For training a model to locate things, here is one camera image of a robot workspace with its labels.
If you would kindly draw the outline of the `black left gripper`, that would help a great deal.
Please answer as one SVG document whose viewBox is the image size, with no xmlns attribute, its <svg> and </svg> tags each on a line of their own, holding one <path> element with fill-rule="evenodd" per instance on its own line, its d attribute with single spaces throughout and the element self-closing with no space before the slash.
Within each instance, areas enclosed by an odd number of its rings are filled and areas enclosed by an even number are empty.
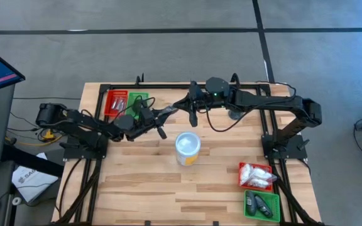
<svg viewBox="0 0 362 226">
<path fill-rule="evenodd" d="M 138 115 L 138 120 L 136 122 L 136 131 L 133 134 L 134 138 L 137 138 L 154 128 L 157 129 L 162 139 L 167 138 L 167 135 L 162 129 L 162 125 L 171 115 L 177 112 L 177 108 L 151 110 L 154 103 L 154 97 L 149 97 L 147 99 L 142 99 L 142 97 L 135 98 L 133 111 Z"/>
</svg>

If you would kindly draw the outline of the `bagged black round compact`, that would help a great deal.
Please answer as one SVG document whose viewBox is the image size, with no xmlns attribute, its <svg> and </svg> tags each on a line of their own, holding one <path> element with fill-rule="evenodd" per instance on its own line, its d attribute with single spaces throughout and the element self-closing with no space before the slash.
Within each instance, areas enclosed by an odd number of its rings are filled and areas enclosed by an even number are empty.
<svg viewBox="0 0 362 226">
<path fill-rule="evenodd" d="M 237 110 L 237 109 L 231 109 L 228 112 L 228 116 L 234 121 L 240 120 L 240 118 L 242 118 L 243 115 L 244 115 L 244 111 Z"/>
<path fill-rule="evenodd" d="M 176 113 L 177 111 L 178 109 L 176 107 L 174 107 L 173 105 L 168 105 L 161 111 L 161 115 L 171 115 Z"/>
</svg>

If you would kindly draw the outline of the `white wipes canister yellow label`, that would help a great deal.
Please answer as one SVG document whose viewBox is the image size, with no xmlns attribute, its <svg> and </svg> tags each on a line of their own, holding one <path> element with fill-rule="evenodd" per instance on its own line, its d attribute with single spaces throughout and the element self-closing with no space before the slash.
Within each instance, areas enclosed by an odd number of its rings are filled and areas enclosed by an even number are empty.
<svg viewBox="0 0 362 226">
<path fill-rule="evenodd" d="M 193 132 L 183 132 L 175 140 L 176 159 L 182 166 L 191 166 L 199 156 L 201 141 Z"/>
</svg>

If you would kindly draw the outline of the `black desk edge bar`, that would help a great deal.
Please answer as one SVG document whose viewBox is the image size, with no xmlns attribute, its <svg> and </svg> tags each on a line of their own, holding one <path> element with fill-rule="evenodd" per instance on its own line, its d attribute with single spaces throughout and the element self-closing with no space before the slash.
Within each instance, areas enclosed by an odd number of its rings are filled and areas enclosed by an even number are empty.
<svg viewBox="0 0 362 226">
<path fill-rule="evenodd" d="M 3 146 L 1 161 L 13 161 L 17 165 L 57 177 L 62 176 L 64 169 L 63 166 L 57 163 L 39 158 L 7 144 Z"/>
</svg>

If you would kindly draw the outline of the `white printed booklet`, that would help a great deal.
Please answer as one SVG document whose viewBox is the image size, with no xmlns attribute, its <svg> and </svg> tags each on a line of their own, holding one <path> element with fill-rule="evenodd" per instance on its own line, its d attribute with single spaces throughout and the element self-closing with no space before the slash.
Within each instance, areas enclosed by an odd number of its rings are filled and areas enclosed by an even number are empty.
<svg viewBox="0 0 362 226">
<path fill-rule="evenodd" d="M 57 180 L 57 176 L 48 175 L 35 169 L 19 166 L 13 172 L 11 182 L 25 201 L 29 203 L 39 197 Z"/>
</svg>

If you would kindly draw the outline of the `green plastic basket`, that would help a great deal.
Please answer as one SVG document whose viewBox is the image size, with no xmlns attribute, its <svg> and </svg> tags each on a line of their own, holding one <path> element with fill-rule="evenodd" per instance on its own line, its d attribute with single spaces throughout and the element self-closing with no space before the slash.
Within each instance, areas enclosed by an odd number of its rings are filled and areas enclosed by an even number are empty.
<svg viewBox="0 0 362 226">
<path fill-rule="evenodd" d="M 128 103 L 126 109 L 126 115 L 132 115 L 135 119 L 138 119 L 138 114 L 133 110 L 133 104 L 136 99 L 147 99 L 149 97 L 148 92 L 130 92 L 128 95 Z"/>
<path fill-rule="evenodd" d="M 246 213 L 246 207 L 245 207 L 245 203 L 246 203 L 246 200 L 245 200 L 246 195 L 245 195 L 245 193 L 246 193 L 246 191 L 244 192 L 244 205 L 243 205 L 243 207 L 244 207 L 244 212 L 243 213 L 244 213 L 244 216 L 246 218 L 252 218 L 252 219 L 255 219 L 255 220 L 264 220 L 264 221 L 275 222 L 275 223 L 280 222 L 280 217 L 281 217 L 281 213 L 280 213 L 280 197 L 277 194 L 249 190 L 249 191 L 252 191 L 255 195 L 261 196 L 262 199 L 264 199 L 265 203 L 272 210 L 272 213 L 273 213 L 272 218 L 266 218 L 258 209 L 256 211 L 255 216 L 249 216 Z"/>
</svg>

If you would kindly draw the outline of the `black oval device grey label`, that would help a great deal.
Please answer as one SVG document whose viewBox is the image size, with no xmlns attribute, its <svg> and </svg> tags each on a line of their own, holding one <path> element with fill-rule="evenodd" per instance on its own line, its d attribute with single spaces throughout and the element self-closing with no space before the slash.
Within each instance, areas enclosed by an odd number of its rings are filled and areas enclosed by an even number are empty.
<svg viewBox="0 0 362 226">
<path fill-rule="evenodd" d="M 247 190 L 245 195 L 246 195 L 246 198 L 245 198 L 246 213 L 249 216 L 255 216 L 256 211 L 257 211 L 255 194 L 252 191 Z"/>
</svg>

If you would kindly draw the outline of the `black aluminium table frame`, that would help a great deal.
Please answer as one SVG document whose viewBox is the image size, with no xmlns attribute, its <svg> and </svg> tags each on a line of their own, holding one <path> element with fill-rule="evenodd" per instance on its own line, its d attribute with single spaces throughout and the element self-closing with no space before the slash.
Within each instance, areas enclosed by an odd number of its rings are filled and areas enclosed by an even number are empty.
<svg viewBox="0 0 362 226">
<path fill-rule="evenodd" d="M 267 82 L 229 82 L 253 95 L 291 97 L 288 87 Z M 163 109 L 184 98 L 190 82 L 87 83 L 79 109 L 111 122 L 104 115 L 109 90 L 148 92 L 155 98 L 153 109 Z M 238 121 L 229 110 L 216 108 L 197 112 L 192 127 L 189 113 L 178 109 L 164 123 L 162 139 L 156 129 L 134 141 L 108 139 L 103 159 L 66 159 L 58 209 L 47 226 L 324 226 L 305 206 L 317 208 L 310 174 L 305 166 L 285 164 L 286 159 L 267 159 L 261 138 L 274 136 L 290 124 L 288 111 L 252 110 Z M 199 156 L 191 166 L 176 159 L 175 140 L 183 132 L 197 134 Z M 266 189 L 239 184 L 244 164 L 262 168 L 277 179 Z M 246 190 L 274 193 L 280 197 L 280 222 L 244 216 Z"/>
</svg>

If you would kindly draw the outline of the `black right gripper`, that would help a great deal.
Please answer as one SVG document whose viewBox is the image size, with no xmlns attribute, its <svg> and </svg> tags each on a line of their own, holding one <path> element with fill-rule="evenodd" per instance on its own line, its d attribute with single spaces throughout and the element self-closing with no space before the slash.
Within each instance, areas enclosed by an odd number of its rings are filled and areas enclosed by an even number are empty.
<svg viewBox="0 0 362 226">
<path fill-rule="evenodd" d="M 197 112 L 207 109 L 207 104 L 205 102 L 205 93 L 203 93 L 197 82 L 191 81 L 189 87 L 189 96 L 174 102 L 173 106 L 176 106 L 176 108 L 180 110 L 188 110 L 189 122 L 191 126 L 197 127 Z"/>
</svg>

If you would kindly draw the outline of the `clear bag of cotton balls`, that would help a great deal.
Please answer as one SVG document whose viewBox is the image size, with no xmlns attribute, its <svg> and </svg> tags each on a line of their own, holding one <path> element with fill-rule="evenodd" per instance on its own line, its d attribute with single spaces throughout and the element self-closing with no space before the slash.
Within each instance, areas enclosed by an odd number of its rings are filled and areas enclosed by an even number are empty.
<svg viewBox="0 0 362 226">
<path fill-rule="evenodd" d="M 252 172 L 252 179 L 263 180 L 269 183 L 273 183 L 277 177 L 272 173 L 269 173 L 262 168 L 254 168 Z"/>
<path fill-rule="evenodd" d="M 266 189 L 268 186 L 270 186 L 270 183 L 259 178 L 252 178 L 247 182 L 247 185 L 255 188 Z"/>
<path fill-rule="evenodd" d="M 239 184 L 244 185 L 246 184 L 250 178 L 252 173 L 253 167 L 250 164 L 244 164 L 239 169 Z"/>
</svg>

